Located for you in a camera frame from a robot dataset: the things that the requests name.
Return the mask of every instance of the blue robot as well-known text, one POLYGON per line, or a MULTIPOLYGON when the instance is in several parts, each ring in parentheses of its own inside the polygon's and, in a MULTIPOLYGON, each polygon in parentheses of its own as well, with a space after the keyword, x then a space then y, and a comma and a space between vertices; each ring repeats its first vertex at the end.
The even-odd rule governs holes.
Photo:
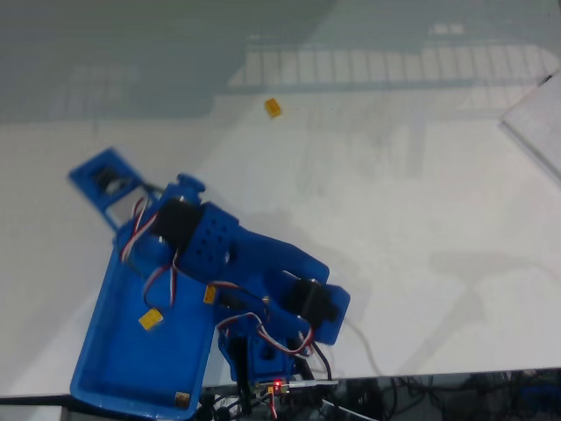
POLYGON ((140 416, 192 417, 216 330, 250 412, 253 385, 287 381, 316 342, 335 343, 350 297, 327 283, 328 267, 202 202, 194 177, 157 189, 109 149, 70 179, 116 232, 75 397, 140 416), (119 224, 110 210, 139 191, 119 224))

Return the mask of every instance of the blue tray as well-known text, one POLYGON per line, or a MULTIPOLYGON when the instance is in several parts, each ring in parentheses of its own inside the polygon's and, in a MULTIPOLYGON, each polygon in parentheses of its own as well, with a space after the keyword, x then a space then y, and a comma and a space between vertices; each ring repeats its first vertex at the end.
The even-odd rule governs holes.
MULTIPOLYGON (((151 295, 165 301, 169 284, 166 276, 161 278, 151 295)), ((146 331, 138 321, 149 310, 142 286, 143 280, 120 264, 114 249, 70 391, 106 410, 141 417, 192 417, 213 336, 213 307, 202 301, 204 285, 181 276, 174 307, 163 311, 164 319, 146 331), (175 406, 176 392, 190 395, 188 407, 175 406)))

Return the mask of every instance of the hole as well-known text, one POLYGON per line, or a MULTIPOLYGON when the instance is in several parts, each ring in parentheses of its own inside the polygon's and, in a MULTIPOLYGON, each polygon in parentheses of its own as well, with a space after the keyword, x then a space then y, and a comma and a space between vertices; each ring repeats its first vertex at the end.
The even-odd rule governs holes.
POLYGON ((260 357, 262 360, 270 361, 274 358, 275 354, 276 352, 270 346, 264 346, 263 349, 261 349, 260 357))

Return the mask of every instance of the black cable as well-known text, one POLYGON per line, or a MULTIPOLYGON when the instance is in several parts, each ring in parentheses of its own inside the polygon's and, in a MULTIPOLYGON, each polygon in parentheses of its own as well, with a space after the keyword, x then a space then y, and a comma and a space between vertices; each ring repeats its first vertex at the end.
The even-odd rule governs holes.
MULTIPOLYGON (((263 397, 261 397, 257 402, 252 403, 252 408, 257 408, 261 403, 265 402, 265 401, 269 398, 270 395, 271 395, 271 394, 267 393, 266 395, 264 395, 263 397)), ((234 415, 232 418, 230 418, 230 420, 232 420, 232 419, 238 419, 238 418, 240 418, 242 415, 244 415, 244 414, 236 414, 236 415, 234 415)))
POLYGON ((404 412, 407 412, 408 410, 411 410, 413 408, 415 408, 419 403, 421 403, 422 401, 424 401, 424 398, 426 397, 426 394, 421 395, 421 397, 419 397, 419 399, 417 399, 416 401, 410 403, 407 406, 404 406, 403 408, 401 408, 400 410, 397 410, 394 414, 394 416, 396 415, 401 415, 404 412))
POLYGON ((327 361, 327 358, 325 358, 325 355, 323 355, 322 350, 319 349, 319 346, 315 341, 312 341, 312 346, 314 347, 314 349, 317 352, 317 355, 319 355, 319 358, 322 359, 323 364, 325 365, 325 371, 327 371, 327 380, 333 380, 333 378, 331 377, 331 366, 330 363, 327 361))
POLYGON ((392 409, 386 415, 386 421, 390 421, 390 419, 392 419, 395 415, 395 410, 397 410, 397 384, 395 383, 393 377, 391 377, 389 381, 392 383, 392 390, 394 391, 394 404, 392 405, 392 409))
POLYGON ((237 395, 221 395, 214 400, 214 404, 216 405, 217 403, 219 403, 223 399, 225 399, 227 397, 234 397, 234 396, 237 396, 237 395))
POLYGON ((148 193, 156 192, 162 194, 164 191, 166 191, 166 189, 164 189, 163 187, 157 186, 156 184, 152 184, 150 182, 142 182, 141 186, 144 187, 144 189, 148 193))

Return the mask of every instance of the white surface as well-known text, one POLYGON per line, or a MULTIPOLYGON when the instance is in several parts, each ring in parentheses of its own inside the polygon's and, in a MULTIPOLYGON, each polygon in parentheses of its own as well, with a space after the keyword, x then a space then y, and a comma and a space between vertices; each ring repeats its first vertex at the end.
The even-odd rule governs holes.
POLYGON ((561 74, 509 110, 503 123, 557 182, 561 182, 561 74))
POLYGON ((558 66, 556 2, 13 3, 0 395, 68 392, 111 231, 66 175, 107 146, 331 267, 337 377, 561 365, 561 191, 498 127, 558 66))
POLYGON ((0 421, 62 421, 60 406, 0 405, 0 421))

